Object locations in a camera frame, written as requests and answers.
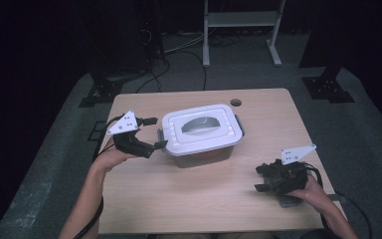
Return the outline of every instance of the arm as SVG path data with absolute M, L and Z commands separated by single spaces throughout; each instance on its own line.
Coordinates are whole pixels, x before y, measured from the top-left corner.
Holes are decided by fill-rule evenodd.
M 108 148 L 97 157 L 90 167 L 76 205 L 65 222 L 59 238 L 73 239 L 83 230 L 96 214 L 103 193 L 103 182 L 106 173 L 120 163 L 134 157 L 134 155 L 117 150 L 114 146 L 111 146 L 112 144 L 113 140 L 110 139 L 105 147 Z M 97 238 L 97 235 L 98 222 L 84 238 Z
M 340 209 L 330 200 L 315 178 L 311 175 L 308 176 L 308 182 L 305 189 L 292 191 L 288 195 L 301 198 L 309 203 L 315 211 L 324 216 L 327 225 L 333 233 L 340 238 L 358 238 Z

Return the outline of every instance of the white metal frame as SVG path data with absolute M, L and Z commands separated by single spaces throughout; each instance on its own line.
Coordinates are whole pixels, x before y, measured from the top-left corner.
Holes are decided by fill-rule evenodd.
M 203 43 L 203 65 L 210 67 L 209 55 L 209 28 L 211 27 L 258 27 L 274 26 L 271 39 L 267 40 L 268 48 L 276 67 L 282 65 L 275 42 L 278 36 L 286 0 L 281 0 L 278 11 L 266 12 L 220 12 L 209 13 L 208 0 L 204 1 L 204 43 Z

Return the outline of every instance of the container handle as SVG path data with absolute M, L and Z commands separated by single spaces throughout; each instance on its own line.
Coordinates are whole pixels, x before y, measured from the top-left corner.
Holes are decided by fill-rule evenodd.
M 182 133 L 194 133 L 202 131 L 211 131 L 219 126 L 219 121 L 216 118 L 202 117 L 188 121 L 181 127 L 181 130 Z

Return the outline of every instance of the metal stand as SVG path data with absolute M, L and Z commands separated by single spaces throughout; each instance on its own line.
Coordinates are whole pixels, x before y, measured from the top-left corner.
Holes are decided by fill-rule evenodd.
M 98 90 L 97 90 L 96 86 L 93 85 L 89 91 L 89 94 L 85 98 L 83 98 L 82 101 L 80 102 L 79 108 L 93 108 L 95 106 L 95 104 L 112 103 L 114 97 L 117 94 L 100 96 L 98 94 Z
M 273 35 L 267 40 L 269 51 L 276 67 L 282 65 L 282 61 L 276 50 L 275 43 L 279 32 L 279 26 L 285 7 L 286 0 L 281 0 L 278 11 L 266 12 L 226 12 L 209 13 L 208 0 L 204 1 L 204 43 L 203 65 L 210 67 L 209 56 L 209 28 L 211 27 L 262 27 L 274 26 Z

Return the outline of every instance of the hand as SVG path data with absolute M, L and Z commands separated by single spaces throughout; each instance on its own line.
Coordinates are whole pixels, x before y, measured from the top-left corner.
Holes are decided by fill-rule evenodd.
M 334 203 L 311 175 L 308 176 L 308 182 L 306 183 L 305 189 L 297 189 L 287 195 L 305 200 L 315 209 L 315 211 L 321 214 L 334 208 Z
M 115 166 L 121 164 L 136 155 L 122 152 L 114 146 L 113 137 L 109 139 L 100 155 L 95 159 L 94 166 L 104 169 L 105 172 L 111 171 Z

